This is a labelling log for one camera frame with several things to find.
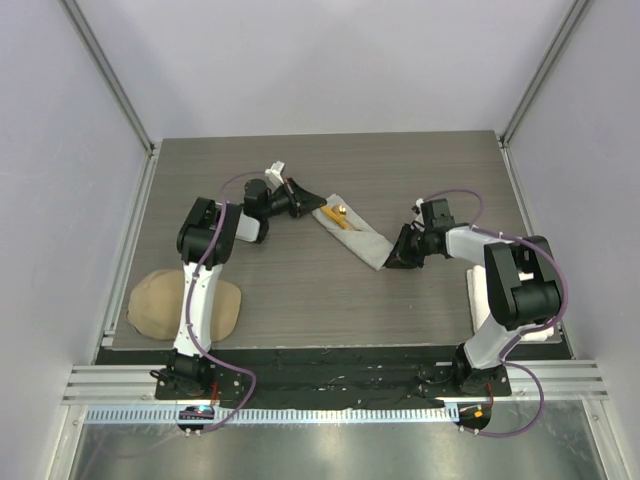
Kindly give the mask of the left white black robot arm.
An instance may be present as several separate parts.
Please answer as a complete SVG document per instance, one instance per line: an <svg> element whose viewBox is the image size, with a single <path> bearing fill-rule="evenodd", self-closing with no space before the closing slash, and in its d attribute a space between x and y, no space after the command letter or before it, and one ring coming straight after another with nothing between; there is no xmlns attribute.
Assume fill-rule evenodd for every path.
<svg viewBox="0 0 640 480"><path fill-rule="evenodd" d="M288 178L271 188L262 179L245 183L243 202L220 203L199 197L176 240L184 274L184 295L178 333L158 381L190 398L205 397L213 385L213 362L206 358L217 283L237 240L262 243L269 220L286 213L300 218L327 204L319 195Z"/></svg>

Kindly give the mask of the green handled gold utensil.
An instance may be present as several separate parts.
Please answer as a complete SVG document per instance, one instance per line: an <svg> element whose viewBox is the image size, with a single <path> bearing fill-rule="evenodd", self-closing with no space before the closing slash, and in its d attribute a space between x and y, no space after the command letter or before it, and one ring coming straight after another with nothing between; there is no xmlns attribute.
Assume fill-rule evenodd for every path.
<svg viewBox="0 0 640 480"><path fill-rule="evenodd" d="M358 228L347 218L347 209L342 204L336 204L331 209L334 214L334 221L343 230L358 231Z"/></svg>

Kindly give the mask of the grey cloth napkin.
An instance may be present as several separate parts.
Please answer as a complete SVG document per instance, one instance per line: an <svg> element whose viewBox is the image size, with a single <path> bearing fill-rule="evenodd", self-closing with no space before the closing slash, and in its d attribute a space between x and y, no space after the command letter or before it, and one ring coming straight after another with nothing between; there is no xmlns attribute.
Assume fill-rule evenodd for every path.
<svg viewBox="0 0 640 480"><path fill-rule="evenodd" d="M344 205L348 220L358 228L358 231L342 230L322 213L321 208L314 210L312 216L360 260L376 271L381 270L392 250L392 243L371 227L339 195L332 194L326 201L329 207L336 204Z"/></svg>

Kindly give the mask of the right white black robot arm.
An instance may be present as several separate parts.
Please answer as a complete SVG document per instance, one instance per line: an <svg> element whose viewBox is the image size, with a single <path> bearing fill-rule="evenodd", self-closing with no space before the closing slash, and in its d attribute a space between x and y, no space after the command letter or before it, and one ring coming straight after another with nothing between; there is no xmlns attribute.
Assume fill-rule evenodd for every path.
<svg viewBox="0 0 640 480"><path fill-rule="evenodd" d="M545 238L497 234L466 224L404 225L384 266L421 268L431 255L463 259L485 270L489 315L456 349L451 371L458 392L479 395L498 377L524 335L559 321L566 309L566 281Z"/></svg>

